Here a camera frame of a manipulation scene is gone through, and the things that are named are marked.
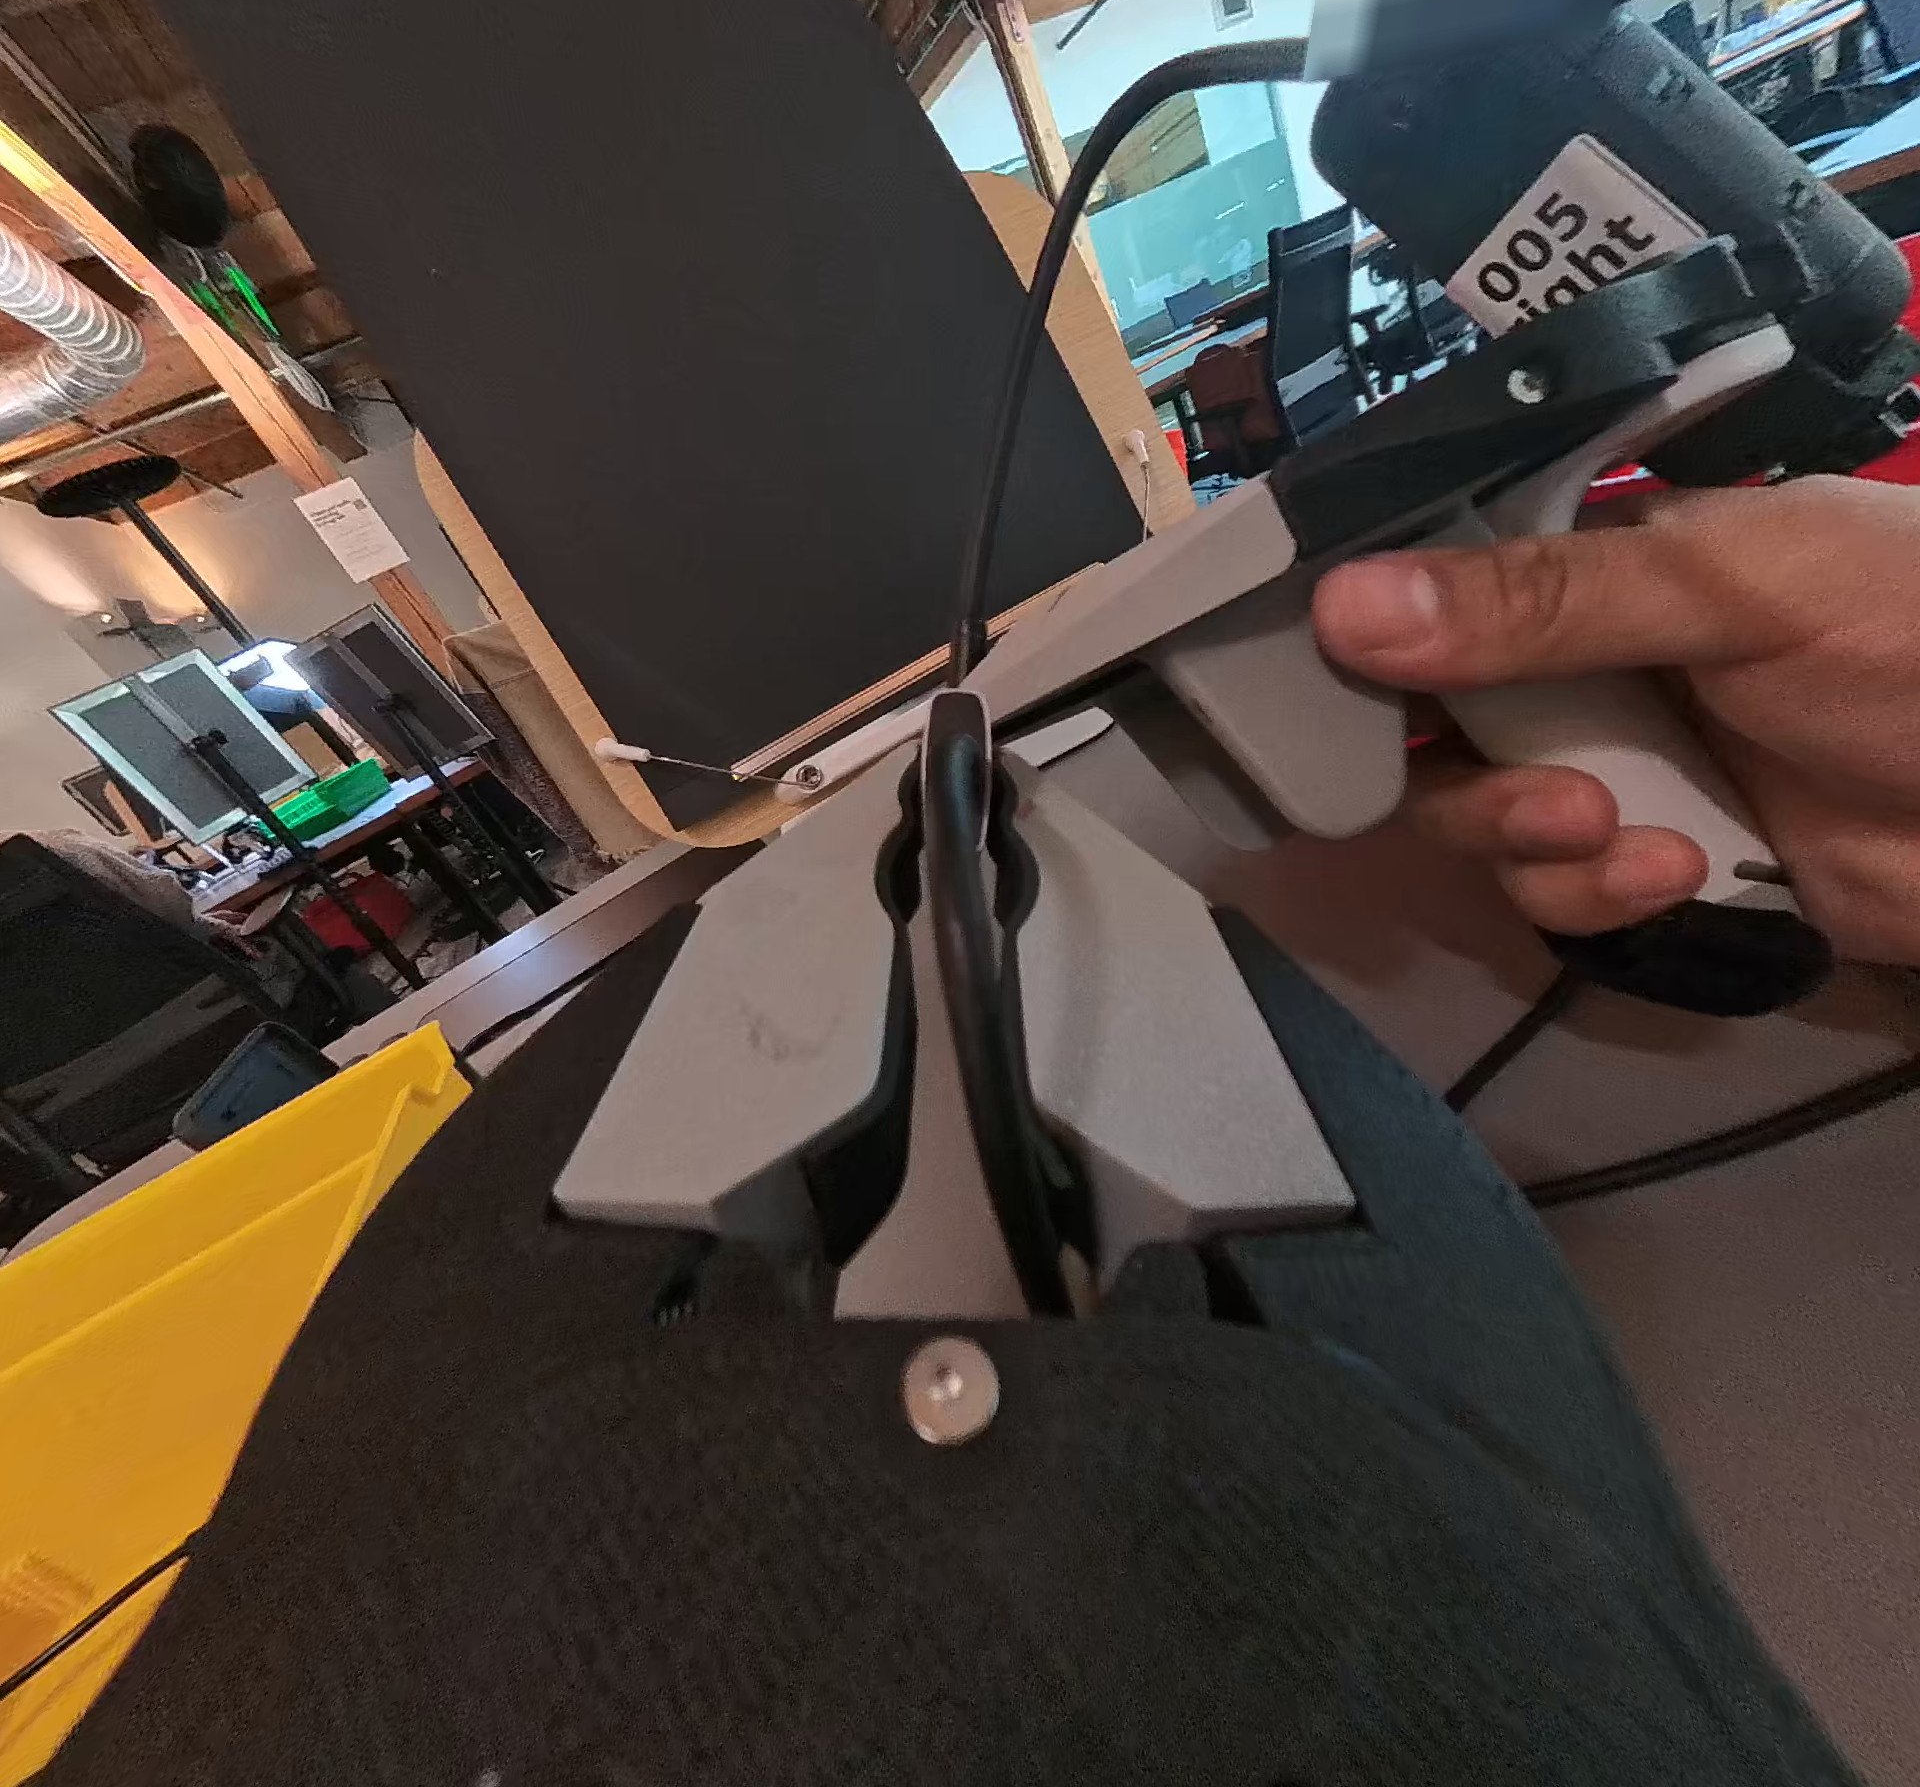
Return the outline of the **yellow plastic bin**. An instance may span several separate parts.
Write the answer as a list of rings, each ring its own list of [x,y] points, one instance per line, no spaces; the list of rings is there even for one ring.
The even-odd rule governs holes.
[[[5,1264],[5,1782],[131,1656],[332,1272],[466,1100],[421,1026]]]

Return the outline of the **glass panel on stand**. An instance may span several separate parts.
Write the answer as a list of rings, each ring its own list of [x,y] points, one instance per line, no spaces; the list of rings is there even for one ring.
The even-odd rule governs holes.
[[[314,771],[202,650],[72,694],[48,715],[193,843],[314,780]]]
[[[398,778],[419,778],[491,747],[484,720],[425,665],[387,607],[357,607],[294,645],[291,670]]]

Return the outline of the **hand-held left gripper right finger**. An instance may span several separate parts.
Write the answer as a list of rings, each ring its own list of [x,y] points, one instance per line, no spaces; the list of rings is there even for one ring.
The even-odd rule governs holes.
[[[1211,905],[1021,758],[1023,1074],[1114,1283],[1153,1242],[1348,1222],[1354,1196]]]

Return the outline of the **silver air duct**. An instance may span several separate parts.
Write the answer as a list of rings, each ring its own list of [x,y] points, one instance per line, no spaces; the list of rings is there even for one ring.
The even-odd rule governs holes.
[[[40,340],[5,358],[5,446],[86,415],[147,369],[139,325],[9,224],[5,315]]]

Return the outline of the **person's right hand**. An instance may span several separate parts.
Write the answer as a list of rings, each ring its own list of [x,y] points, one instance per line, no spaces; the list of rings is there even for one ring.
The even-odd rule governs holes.
[[[1410,694],[1657,670],[1837,959],[1916,967],[1916,486],[1670,490],[1625,524],[1361,555],[1312,633]]]

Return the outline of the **black office chair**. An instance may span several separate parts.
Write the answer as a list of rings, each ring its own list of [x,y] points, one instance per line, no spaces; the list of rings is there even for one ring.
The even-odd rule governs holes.
[[[5,1196],[73,1201],[153,1154],[274,1020],[241,959],[40,841],[5,841]]]
[[[1282,446],[1308,446],[1372,408],[1353,335],[1353,207],[1266,241],[1266,388]]]

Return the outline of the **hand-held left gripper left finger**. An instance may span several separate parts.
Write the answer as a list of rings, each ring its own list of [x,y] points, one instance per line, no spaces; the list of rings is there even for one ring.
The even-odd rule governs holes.
[[[897,747],[697,905],[550,1205],[848,1268],[904,1187],[917,772]]]

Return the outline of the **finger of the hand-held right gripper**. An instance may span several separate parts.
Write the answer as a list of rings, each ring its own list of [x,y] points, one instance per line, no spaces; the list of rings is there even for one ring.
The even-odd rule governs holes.
[[[1302,657],[1298,538],[1274,486],[1239,486],[1013,624],[965,675],[977,734],[1077,711],[1113,670],[1148,665],[1213,742],[1268,742]]]

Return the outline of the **green plastic bin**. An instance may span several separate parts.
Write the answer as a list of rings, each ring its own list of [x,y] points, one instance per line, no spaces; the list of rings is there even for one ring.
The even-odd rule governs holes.
[[[339,834],[348,822],[362,816],[395,788],[382,762],[349,762],[333,772],[314,778],[300,792],[272,800],[272,816],[282,834],[312,843],[320,836]]]

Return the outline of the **wooden backing board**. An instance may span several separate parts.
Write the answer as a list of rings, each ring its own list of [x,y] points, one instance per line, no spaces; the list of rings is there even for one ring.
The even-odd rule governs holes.
[[[1047,340],[1126,481],[1138,529],[1159,534],[1189,516],[1193,499],[1188,473],[1163,440],[1153,404],[1123,350],[1114,315],[1109,312],[1082,254],[1059,273],[1047,307]],[[491,549],[425,436],[413,436],[413,469],[425,506],[495,615],[495,641],[453,637],[445,657],[456,675],[474,670],[504,720],[513,720],[540,778],[591,836],[596,861],[624,864],[659,843],[743,843],[753,825],[770,829],[792,812],[787,805],[770,800],[766,788],[742,786],[705,825],[695,825],[688,834],[672,829],[633,765],[612,765],[596,754],[596,747],[612,738],[608,720],[565,658],[565,646],[540,624],[530,602]]]

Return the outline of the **black display panel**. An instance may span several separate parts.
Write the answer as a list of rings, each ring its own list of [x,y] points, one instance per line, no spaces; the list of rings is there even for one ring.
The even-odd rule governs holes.
[[[947,658],[1021,273],[860,0],[153,0],[600,734]]]

